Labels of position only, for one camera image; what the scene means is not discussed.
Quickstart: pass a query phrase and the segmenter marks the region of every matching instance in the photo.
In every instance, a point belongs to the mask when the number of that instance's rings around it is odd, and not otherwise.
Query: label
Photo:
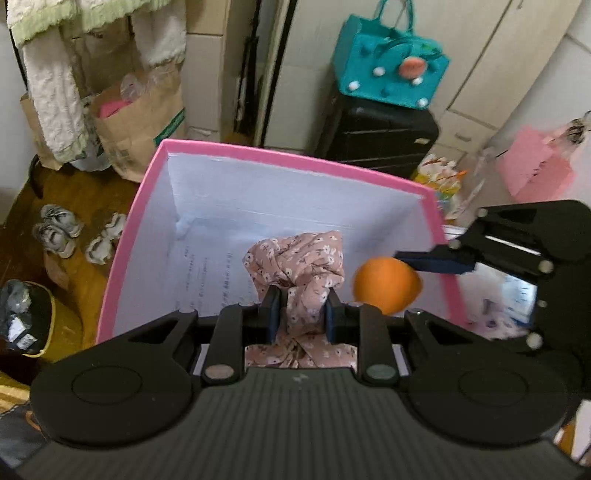
[[[170,123],[154,138],[154,144],[159,146],[162,140],[165,138],[170,138],[173,133],[176,132],[177,128],[180,124],[183,123],[185,119],[185,111],[184,108],[175,115],[175,117],[170,121]]]

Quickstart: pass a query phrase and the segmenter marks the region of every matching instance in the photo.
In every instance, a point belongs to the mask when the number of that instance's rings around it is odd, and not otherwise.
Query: clothing
[[[89,32],[139,8],[134,30],[144,66],[182,61],[184,0],[8,0],[7,23],[16,45],[23,47],[31,100],[43,137],[59,163],[75,160],[89,138],[59,25],[79,20],[82,30]]]
[[[58,27],[24,44],[31,99],[43,137],[56,160],[74,160],[86,148],[88,130],[74,74]]]
[[[321,318],[329,290],[345,279],[340,232],[263,240],[243,261],[260,300],[270,285],[287,293],[275,344],[248,347],[247,366],[355,367],[355,347],[331,345]]]
[[[187,48],[185,0],[172,0],[156,11],[140,9],[131,15],[142,63],[155,67],[170,60],[181,63]]]

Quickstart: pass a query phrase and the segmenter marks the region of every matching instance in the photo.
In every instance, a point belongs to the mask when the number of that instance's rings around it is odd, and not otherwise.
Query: white wall
[[[0,22],[0,224],[27,180],[35,147],[19,100],[25,86],[6,23]]]
[[[506,148],[525,125],[554,129],[591,110],[591,0],[583,0],[558,49],[507,124],[492,140]],[[591,206],[591,142],[574,164],[577,173],[565,198]]]

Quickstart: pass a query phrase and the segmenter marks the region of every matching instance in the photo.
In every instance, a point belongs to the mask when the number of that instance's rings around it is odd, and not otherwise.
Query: hanging towel
[[[38,33],[74,18],[76,0],[8,0],[7,25],[17,47]]]
[[[36,35],[22,53],[33,105],[47,146],[60,163],[86,148],[88,131],[83,106],[58,27]]]
[[[180,63],[187,48],[187,20],[184,0],[172,0],[156,11],[142,8],[131,15],[131,24],[145,67],[168,61]]]
[[[30,96],[46,143],[61,163],[84,152],[88,132],[59,25],[80,20],[88,32],[144,9],[134,28],[147,67],[181,62],[186,48],[184,0],[8,0],[7,23],[23,47]]]

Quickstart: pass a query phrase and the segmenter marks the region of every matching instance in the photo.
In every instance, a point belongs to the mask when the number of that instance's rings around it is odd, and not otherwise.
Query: pink box rim
[[[168,156],[173,153],[186,153],[192,155],[209,155],[212,157],[228,157],[237,160],[254,161],[280,167],[307,170],[315,173],[324,173],[336,177],[361,180],[374,185],[389,187],[413,193],[423,199],[421,205],[427,219],[429,229],[435,244],[445,244],[446,239],[441,227],[441,216],[437,210],[435,193],[432,189],[410,180],[401,179],[365,168],[354,167],[332,161],[319,160],[318,158],[304,157],[291,153],[263,150],[260,148],[244,147],[214,142],[171,140],[162,141],[154,158],[146,171],[144,180],[139,186],[128,221],[121,240],[117,247],[115,258],[111,267],[111,274],[105,289],[103,304],[100,311],[99,324],[96,334],[96,343],[104,342],[112,337],[119,296],[125,279],[125,271],[134,246],[139,226],[141,224],[146,205],[154,191],[160,171],[164,167]],[[457,325],[465,325],[466,312],[460,293],[460,288],[455,275],[442,275],[444,292],[449,307],[450,320]]]

